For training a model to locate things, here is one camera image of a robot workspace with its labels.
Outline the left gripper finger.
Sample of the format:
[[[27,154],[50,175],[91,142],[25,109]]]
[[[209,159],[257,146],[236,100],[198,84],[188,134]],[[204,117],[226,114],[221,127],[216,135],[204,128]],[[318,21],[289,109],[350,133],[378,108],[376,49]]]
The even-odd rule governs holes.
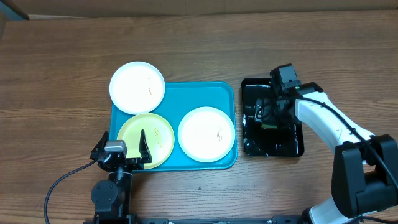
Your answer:
[[[141,160],[143,164],[152,162],[152,155],[146,141],[145,131],[141,130],[140,141],[139,141],[139,152],[141,154]]]
[[[96,146],[93,148],[90,154],[90,159],[91,160],[98,160],[100,154],[104,152],[106,143],[109,141],[109,132],[105,131],[104,134],[102,135],[101,139],[99,142],[96,144]]]

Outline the green and yellow sponge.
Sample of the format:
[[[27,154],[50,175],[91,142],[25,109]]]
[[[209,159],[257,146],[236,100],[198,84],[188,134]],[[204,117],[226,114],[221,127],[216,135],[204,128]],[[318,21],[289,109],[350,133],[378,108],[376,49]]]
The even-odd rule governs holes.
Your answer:
[[[277,129],[277,125],[261,124],[262,129]]]

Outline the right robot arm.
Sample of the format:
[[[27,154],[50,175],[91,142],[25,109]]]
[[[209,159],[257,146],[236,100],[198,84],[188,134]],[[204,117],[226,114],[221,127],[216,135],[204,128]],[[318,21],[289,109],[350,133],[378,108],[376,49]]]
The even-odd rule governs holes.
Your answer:
[[[331,197],[304,210],[298,223],[359,223],[397,206],[397,142],[376,136],[344,115],[316,83],[273,85],[256,101],[267,128],[305,123],[334,154]]]

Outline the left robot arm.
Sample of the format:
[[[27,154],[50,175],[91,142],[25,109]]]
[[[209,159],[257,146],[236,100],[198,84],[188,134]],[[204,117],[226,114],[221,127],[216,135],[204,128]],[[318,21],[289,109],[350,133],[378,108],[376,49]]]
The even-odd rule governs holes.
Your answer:
[[[93,148],[90,158],[109,173],[108,179],[97,182],[91,191],[95,206],[93,223],[142,223],[130,212],[130,200],[133,172],[152,162],[143,130],[139,138],[139,154],[139,157],[128,158],[125,141],[109,140],[108,132]]]

